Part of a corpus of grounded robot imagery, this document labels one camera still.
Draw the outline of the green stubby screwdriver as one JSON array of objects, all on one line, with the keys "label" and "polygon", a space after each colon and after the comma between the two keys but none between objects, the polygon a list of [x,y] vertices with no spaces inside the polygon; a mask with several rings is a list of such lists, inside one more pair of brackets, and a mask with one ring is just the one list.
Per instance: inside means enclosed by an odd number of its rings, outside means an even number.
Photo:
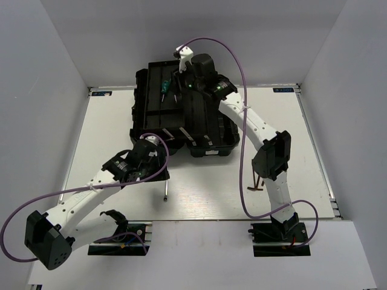
[{"label": "green stubby screwdriver", "polygon": [[167,79],[164,80],[161,84],[161,102],[163,103],[168,92],[169,92],[169,87],[171,85],[172,79]]}]

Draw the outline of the black plastic toolbox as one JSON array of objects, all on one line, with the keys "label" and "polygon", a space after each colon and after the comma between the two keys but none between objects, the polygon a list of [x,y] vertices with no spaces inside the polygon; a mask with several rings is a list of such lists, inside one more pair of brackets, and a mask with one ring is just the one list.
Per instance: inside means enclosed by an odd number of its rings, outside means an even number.
[{"label": "black plastic toolbox", "polygon": [[174,101],[174,91],[161,102],[161,84],[178,69],[178,61],[151,62],[136,72],[132,128],[129,137],[136,143],[144,133],[162,137],[171,154],[186,146],[195,158],[228,156],[238,146],[237,125],[216,108],[210,107],[198,92],[186,91],[183,104]]}]

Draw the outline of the small silver ratchet wrench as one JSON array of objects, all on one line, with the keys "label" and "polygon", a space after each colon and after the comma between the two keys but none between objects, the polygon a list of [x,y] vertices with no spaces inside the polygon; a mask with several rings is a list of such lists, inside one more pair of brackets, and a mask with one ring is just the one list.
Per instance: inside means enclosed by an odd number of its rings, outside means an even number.
[{"label": "small silver ratchet wrench", "polygon": [[164,197],[163,197],[163,201],[164,202],[168,201],[168,180],[165,180],[165,184],[164,184]]}]

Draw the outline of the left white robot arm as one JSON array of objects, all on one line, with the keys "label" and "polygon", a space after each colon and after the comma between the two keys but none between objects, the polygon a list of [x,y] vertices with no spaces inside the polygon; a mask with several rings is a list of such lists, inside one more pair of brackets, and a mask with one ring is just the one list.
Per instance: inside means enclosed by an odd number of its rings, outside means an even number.
[{"label": "left white robot arm", "polygon": [[166,145],[153,136],[138,140],[133,149],[117,153],[90,179],[85,190],[76,190],[45,213],[34,211],[28,216],[26,247],[46,269],[54,270],[84,245],[123,240],[130,232],[121,212],[105,210],[90,221],[84,218],[129,185],[168,179],[168,159]]}]

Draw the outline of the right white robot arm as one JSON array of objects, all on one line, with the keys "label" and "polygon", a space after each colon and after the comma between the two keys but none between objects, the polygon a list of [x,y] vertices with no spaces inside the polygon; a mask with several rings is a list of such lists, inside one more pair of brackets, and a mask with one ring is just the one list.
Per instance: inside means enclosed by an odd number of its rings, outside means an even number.
[{"label": "right white robot arm", "polygon": [[289,240],[299,222],[287,184],[291,135],[286,130],[274,129],[247,106],[245,97],[226,76],[216,71],[208,54],[175,52],[174,57],[179,61],[172,77],[178,92],[201,94],[211,108],[230,118],[242,130],[243,141],[250,140],[254,145],[256,155],[252,167],[266,186],[274,236],[281,241]]}]

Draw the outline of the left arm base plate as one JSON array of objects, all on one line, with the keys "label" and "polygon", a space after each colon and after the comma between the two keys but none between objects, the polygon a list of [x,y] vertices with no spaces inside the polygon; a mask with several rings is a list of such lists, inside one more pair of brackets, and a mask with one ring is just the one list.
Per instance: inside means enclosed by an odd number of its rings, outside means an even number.
[{"label": "left arm base plate", "polygon": [[152,222],[133,222],[122,232],[131,232],[105,242],[92,243],[88,247],[89,256],[145,256],[152,239]]}]

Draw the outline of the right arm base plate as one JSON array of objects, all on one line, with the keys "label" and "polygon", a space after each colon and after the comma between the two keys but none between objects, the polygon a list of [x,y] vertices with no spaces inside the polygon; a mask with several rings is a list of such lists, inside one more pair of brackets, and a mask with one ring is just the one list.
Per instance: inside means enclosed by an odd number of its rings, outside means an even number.
[{"label": "right arm base plate", "polygon": [[300,246],[308,239],[303,222],[298,223],[285,237],[282,237],[281,233],[268,222],[251,224],[248,233],[252,237],[255,257],[311,256],[308,244]]}]

